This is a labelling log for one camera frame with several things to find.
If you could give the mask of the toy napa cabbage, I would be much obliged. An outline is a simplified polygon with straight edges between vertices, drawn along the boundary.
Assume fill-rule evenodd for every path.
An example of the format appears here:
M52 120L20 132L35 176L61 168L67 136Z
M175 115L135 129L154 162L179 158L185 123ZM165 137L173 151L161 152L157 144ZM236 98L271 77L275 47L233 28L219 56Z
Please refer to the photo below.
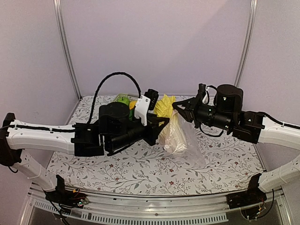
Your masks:
M178 112L172 104L176 101L175 96L164 96L157 101L154 113L159 117L169 118L170 133L165 141L158 141L164 149L174 155L181 155L187 149L186 136L181 128Z

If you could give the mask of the clear zip top bag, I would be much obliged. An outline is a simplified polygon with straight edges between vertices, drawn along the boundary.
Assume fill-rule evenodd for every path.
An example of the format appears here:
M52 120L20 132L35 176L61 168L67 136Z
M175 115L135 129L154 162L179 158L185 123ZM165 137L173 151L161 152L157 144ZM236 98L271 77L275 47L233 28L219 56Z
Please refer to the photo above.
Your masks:
M159 144L170 155L181 157L189 161L196 169L204 168L205 159L191 123L174 110L170 121L159 134Z

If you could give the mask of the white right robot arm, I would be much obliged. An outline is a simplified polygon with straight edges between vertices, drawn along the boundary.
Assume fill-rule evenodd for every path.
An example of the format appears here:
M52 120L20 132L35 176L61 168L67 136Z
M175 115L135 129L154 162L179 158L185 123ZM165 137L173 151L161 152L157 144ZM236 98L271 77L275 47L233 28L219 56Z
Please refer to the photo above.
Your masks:
M243 111L243 90L230 84L215 88L213 105L209 105L209 88L199 84L195 97L174 102L173 108L185 119L194 123L219 128L228 135L248 143L271 143L298 150L300 148L300 127L284 123L265 112ZM267 199L266 193L296 181L300 177L300 158L269 172L252 176L247 189L228 194L226 202L230 209L260 203Z

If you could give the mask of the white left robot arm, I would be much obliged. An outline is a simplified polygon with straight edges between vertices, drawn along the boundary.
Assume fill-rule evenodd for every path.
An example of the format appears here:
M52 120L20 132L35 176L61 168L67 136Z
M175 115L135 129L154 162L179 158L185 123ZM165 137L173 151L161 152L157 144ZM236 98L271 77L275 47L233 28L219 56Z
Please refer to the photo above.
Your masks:
M94 123L63 127L27 125L8 113L0 129L0 163L11 171L22 172L38 184L46 200L68 208L82 208L86 194L65 188L64 179L48 172L30 154L30 149L59 151L77 157L113 156L144 140L152 146L169 119L149 112L138 103L133 110L121 102L102 105Z

